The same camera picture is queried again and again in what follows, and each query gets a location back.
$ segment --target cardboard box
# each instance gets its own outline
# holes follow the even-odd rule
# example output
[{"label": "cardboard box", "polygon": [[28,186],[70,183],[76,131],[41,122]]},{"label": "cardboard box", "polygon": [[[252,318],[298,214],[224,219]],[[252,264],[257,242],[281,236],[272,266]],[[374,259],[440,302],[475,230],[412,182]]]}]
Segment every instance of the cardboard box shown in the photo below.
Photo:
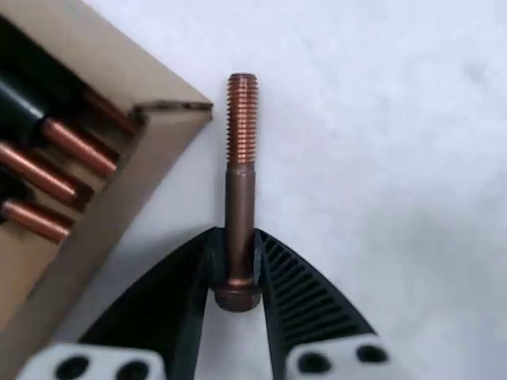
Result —
[{"label": "cardboard box", "polygon": [[[9,379],[47,343],[158,182],[211,119],[211,104],[80,0],[5,0],[0,13],[100,95],[125,112],[135,108],[146,121],[133,139],[104,120],[93,129],[122,154],[107,181],[46,150],[97,190],[83,214],[37,194],[41,203],[78,219],[61,245],[9,222],[0,226],[0,378]],[[97,118],[83,116],[83,123],[92,121],[97,126]]]}]

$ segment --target bolt thread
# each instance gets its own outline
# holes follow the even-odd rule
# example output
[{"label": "bolt thread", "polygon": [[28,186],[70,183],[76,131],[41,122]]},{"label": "bolt thread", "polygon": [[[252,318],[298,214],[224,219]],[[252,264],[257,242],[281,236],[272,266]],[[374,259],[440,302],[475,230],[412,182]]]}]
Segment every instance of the bolt thread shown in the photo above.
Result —
[{"label": "bolt thread", "polygon": [[227,164],[255,162],[257,138],[257,78],[253,74],[232,74],[228,83],[229,128]]}]

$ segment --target copper bolt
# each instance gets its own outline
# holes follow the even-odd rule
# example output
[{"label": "copper bolt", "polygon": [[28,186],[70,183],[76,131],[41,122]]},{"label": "copper bolt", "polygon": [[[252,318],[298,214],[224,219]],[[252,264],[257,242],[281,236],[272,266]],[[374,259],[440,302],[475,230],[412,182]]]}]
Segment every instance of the copper bolt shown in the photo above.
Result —
[{"label": "copper bolt", "polygon": [[70,128],[51,117],[43,122],[40,131],[51,143],[98,176],[106,178],[116,171],[120,155],[93,135]]},{"label": "copper bolt", "polygon": [[65,240],[74,226],[74,221],[65,215],[37,203],[17,199],[5,200],[0,214],[4,219],[12,220],[54,243]]},{"label": "copper bolt", "polygon": [[257,93],[255,75],[230,76],[225,200],[228,280],[215,289],[215,300],[229,311],[253,309],[261,300],[253,280]]},{"label": "copper bolt", "polygon": [[10,142],[0,141],[0,165],[68,206],[82,209],[93,197],[93,189],[79,178],[35,151]]},{"label": "copper bolt", "polygon": [[91,108],[113,120],[114,123],[128,135],[134,135],[137,132],[137,128],[133,120],[127,118],[122,111],[95,91],[85,89],[82,92],[82,97]]}]

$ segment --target bolt head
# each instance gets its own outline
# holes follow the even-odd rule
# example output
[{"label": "bolt head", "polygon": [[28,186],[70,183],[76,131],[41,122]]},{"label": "bolt head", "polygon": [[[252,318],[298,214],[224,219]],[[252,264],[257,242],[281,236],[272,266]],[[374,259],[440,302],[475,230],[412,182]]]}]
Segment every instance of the bolt head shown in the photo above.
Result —
[{"label": "bolt head", "polygon": [[258,287],[224,285],[215,289],[215,301],[224,310],[241,313],[259,304],[261,290]]}]

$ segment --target white backdrop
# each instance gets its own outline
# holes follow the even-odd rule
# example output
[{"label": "white backdrop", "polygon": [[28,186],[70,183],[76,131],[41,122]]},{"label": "white backdrop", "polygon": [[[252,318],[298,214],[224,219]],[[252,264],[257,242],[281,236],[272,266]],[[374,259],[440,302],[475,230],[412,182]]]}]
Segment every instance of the white backdrop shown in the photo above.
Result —
[{"label": "white backdrop", "polygon": [[[505,2],[87,2],[212,99],[215,120],[56,339],[222,225],[225,85],[251,71],[257,225],[336,284],[414,378],[505,377]],[[207,312],[196,379],[270,378],[262,308]]]}]

